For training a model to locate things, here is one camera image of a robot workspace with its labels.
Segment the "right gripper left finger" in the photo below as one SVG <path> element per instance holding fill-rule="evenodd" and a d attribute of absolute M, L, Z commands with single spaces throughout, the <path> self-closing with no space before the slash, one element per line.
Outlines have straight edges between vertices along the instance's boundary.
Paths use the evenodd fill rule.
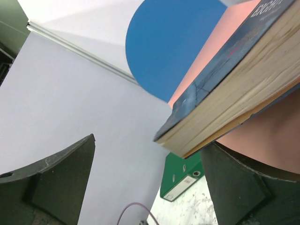
<path fill-rule="evenodd" d="M 69 147 L 0 176 L 2 225 L 76 225 L 95 153 L 90 134 Z"/>

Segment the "blue Nineteen Eighty-Four book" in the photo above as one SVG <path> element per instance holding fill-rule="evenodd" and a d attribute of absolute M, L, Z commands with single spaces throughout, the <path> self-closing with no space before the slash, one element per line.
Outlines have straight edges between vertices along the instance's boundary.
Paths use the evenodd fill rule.
<path fill-rule="evenodd" d="M 187 158 L 300 82 L 300 3 L 262 0 L 174 102 L 154 142 Z"/>

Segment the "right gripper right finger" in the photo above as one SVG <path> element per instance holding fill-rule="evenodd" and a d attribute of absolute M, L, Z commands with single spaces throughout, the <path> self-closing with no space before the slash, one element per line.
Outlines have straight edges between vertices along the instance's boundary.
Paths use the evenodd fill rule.
<path fill-rule="evenodd" d="M 217 142 L 201 151 L 220 225 L 298 225 L 300 176 L 261 163 Z"/>

